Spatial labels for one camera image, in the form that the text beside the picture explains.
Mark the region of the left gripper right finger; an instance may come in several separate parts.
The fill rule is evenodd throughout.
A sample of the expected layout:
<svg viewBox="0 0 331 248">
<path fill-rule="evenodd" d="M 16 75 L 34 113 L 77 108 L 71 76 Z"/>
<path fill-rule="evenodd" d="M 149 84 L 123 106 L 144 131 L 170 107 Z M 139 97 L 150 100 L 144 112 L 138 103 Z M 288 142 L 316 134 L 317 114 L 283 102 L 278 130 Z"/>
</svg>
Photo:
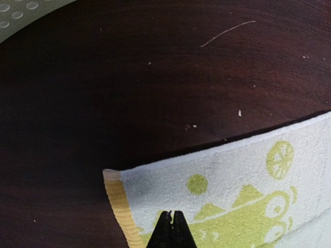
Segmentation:
<svg viewBox="0 0 331 248">
<path fill-rule="evenodd" d="M 181 211 L 174 212 L 172 229 L 172 247 L 197 248 L 185 216 Z"/>
</svg>

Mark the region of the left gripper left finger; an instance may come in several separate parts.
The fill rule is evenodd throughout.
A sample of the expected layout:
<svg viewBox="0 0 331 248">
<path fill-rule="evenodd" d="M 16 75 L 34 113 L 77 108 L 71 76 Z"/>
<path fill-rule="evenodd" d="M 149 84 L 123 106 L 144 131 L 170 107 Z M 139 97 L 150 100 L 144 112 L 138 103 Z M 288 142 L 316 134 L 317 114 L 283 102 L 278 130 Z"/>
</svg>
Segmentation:
<svg viewBox="0 0 331 248">
<path fill-rule="evenodd" d="M 172 217 L 171 212 L 163 211 L 149 239 L 147 248 L 172 247 Z"/>
</svg>

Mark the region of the green lemon pattern towel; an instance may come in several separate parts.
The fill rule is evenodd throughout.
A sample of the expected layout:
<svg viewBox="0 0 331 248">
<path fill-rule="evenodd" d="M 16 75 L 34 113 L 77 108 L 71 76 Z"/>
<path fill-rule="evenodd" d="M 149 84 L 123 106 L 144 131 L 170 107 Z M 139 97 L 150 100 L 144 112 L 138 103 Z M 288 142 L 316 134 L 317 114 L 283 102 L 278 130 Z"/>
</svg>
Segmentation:
<svg viewBox="0 0 331 248">
<path fill-rule="evenodd" d="M 330 247 L 330 113 L 103 178 L 130 247 L 176 210 L 197 247 Z"/>
</svg>

